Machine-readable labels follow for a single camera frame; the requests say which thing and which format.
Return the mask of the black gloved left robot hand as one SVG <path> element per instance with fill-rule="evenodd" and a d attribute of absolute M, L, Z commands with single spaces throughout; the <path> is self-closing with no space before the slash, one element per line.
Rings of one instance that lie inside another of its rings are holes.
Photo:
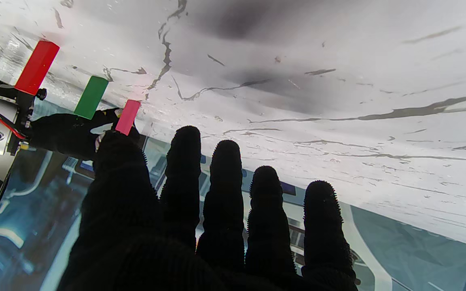
<path fill-rule="evenodd" d="M 79 236 L 59 291 L 355 291 L 356 274 L 333 187 L 309 184 L 304 198 L 304 259 L 296 273 L 283 188 L 276 170 L 261 166 L 250 186 L 244 246 L 240 148 L 218 143 L 199 224 L 201 138 L 176 131 L 167 154 L 161 197 L 133 138 L 99 137 L 95 179 L 81 207 Z"/>

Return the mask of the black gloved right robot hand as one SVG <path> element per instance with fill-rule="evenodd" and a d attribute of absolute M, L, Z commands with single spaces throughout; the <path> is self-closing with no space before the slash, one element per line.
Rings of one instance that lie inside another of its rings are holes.
<path fill-rule="evenodd" d="M 94 129 L 115 124 L 121 113 L 120 108 L 98 110 L 90 120 L 75 114 L 52 114 L 32 121 L 23 132 L 34 148 L 92 160 L 99 137 Z"/>

